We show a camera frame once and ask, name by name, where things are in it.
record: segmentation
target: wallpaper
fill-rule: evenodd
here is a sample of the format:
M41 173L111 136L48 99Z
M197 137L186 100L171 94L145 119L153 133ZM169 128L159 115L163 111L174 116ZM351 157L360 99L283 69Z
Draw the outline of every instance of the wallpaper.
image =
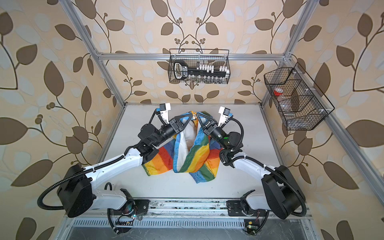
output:
M384 175L384 1L320 1L293 59Z
M274 104L265 111L322 239L382 239L384 208L327 124L287 131Z
M46 240L64 211L38 196L95 163L120 107L57 1L0 1L0 35L1 238Z
M283 53L304 0L72 0L98 51Z
M107 67L126 102L194 104L261 102L263 75L276 69L273 61L233 61L228 84L172 84L166 61L110 60Z

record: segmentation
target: black wire mesh basket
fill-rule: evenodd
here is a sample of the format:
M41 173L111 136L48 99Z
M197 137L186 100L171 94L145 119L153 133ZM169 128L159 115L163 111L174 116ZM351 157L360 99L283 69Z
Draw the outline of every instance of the black wire mesh basket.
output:
M228 84L228 55L224 49L170 49L169 82Z
M278 68L264 74L264 80L286 129L310 131L334 110L334 106L314 81L314 86L304 82L300 69L297 64L293 68ZM325 97L330 106L324 106L314 91Z

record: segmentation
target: wire basket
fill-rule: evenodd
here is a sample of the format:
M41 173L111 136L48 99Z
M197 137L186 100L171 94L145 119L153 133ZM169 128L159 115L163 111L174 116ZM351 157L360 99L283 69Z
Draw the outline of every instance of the wire basket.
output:
M224 49L170 49L169 82L228 84L228 55Z
M265 85L286 129L310 131L334 110L334 106L315 82L313 87L303 81L296 66L264 74ZM319 91L332 107L324 106L313 91Z

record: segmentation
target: colorful striped garment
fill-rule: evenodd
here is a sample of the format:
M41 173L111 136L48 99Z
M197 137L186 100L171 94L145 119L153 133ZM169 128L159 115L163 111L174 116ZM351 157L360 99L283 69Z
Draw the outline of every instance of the colorful striped garment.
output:
M188 150L190 136L195 136L195 139ZM189 172L196 183L208 182L216 177L220 150L220 145L203 133L198 120L191 120L184 131L159 148L159 153L142 166L148 176L173 169L176 173Z

